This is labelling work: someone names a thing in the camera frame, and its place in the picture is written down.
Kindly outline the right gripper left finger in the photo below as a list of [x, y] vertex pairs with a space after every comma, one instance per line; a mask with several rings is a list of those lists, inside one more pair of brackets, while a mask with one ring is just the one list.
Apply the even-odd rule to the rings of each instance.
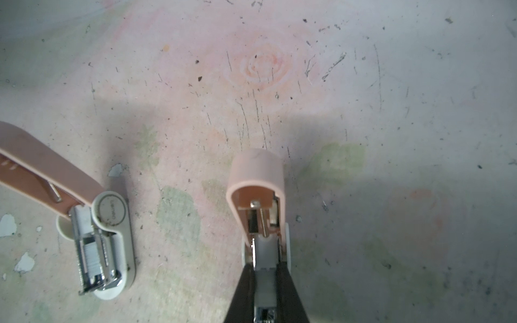
[[252, 264], [246, 264], [238, 281], [224, 323], [253, 323], [254, 294], [256, 287], [255, 270]]

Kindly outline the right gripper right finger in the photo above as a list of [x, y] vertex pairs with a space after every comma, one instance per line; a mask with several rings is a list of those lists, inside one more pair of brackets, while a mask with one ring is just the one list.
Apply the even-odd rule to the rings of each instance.
[[275, 271], [277, 289], [277, 322], [309, 323], [286, 262], [280, 262]]

